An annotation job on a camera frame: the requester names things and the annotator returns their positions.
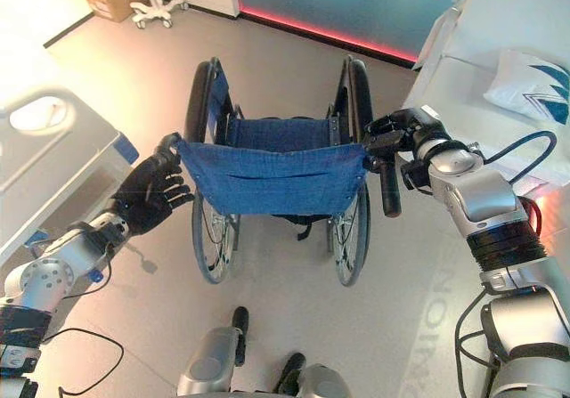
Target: white pillow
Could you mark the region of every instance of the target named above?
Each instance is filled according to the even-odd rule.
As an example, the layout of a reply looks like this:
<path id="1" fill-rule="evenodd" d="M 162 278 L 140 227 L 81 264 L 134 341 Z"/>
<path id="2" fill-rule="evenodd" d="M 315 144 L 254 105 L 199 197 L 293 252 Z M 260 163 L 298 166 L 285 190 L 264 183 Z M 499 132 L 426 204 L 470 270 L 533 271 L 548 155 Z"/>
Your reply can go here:
<path id="1" fill-rule="evenodd" d="M 503 50 L 497 76 L 484 98 L 504 109 L 539 120 L 568 119 L 570 72 L 527 53 Z"/>

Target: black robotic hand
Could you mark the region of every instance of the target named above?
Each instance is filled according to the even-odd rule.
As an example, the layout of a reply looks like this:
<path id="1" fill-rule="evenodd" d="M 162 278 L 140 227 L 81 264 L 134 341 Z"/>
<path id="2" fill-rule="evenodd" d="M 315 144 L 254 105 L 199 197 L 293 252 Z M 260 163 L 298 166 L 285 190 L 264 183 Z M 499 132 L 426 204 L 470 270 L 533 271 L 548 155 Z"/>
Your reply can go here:
<path id="1" fill-rule="evenodd" d="M 173 209 L 194 199 L 180 176 L 180 155 L 171 150 L 181 138 L 179 133 L 165 136 L 111 197 L 109 209 L 126 221 L 133 235 L 154 229 Z"/>

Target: blue wall panel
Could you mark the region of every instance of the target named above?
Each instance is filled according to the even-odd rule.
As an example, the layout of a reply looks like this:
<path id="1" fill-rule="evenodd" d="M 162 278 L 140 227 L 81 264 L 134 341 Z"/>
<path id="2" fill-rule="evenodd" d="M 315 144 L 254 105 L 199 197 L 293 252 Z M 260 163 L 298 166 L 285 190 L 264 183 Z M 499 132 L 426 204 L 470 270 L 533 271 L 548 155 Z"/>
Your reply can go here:
<path id="1" fill-rule="evenodd" d="M 413 59 L 434 20 L 458 0 L 240 0 L 249 12 Z"/>

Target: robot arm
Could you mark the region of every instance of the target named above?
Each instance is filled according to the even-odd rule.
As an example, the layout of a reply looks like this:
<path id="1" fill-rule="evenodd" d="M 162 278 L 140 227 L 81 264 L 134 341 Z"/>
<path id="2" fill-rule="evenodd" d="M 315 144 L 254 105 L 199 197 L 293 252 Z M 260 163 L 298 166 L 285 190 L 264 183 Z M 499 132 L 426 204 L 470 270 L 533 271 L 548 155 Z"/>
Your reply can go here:
<path id="1" fill-rule="evenodd" d="M 37 385 L 22 375 L 34 371 L 52 314 L 76 281 L 103 268 L 131 236 L 153 229 L 193 199 L 179 175 L 180 157 L 170 150 L 180 138 L 165 137 L 92 222 L 70 226 L 41 257 L 8 275 L 0 299 L 0 396 L 35 396 Z"/>
<path id="2" fill-rule="evenodd" d="M 511 184 L 454 141 L 428 106 L 398 110 L 367 131 L 369 169 L 388 177 L 385 213 L 399 214 L 393 156 L 412 151 L 414 160 L 401 168 L 406 187 L 447 207 L 481 267 L 482 284 L 496 296 L 481 312 L 489 350 L 501 362 L 490 396 L 570 396 L 570 285 Z"/>

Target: blue fabric backrest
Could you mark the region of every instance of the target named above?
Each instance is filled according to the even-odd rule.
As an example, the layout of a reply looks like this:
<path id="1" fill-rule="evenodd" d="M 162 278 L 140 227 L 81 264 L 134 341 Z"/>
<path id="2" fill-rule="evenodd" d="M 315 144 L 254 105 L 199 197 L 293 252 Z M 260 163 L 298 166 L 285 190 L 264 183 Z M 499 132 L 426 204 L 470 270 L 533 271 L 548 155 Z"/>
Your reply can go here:
<path id="1" fill-rule="evenodd" d="M 329 120 L 232 119 L 228 145 L 267 151 L 299 151 L 329 147 Z"/>
<path id="2" fill-rule="evenodd" d="M 176 148 L 223 215 L 337 215 L 366 177 L 361 144 L 282 153 L 184 141 Z"/>

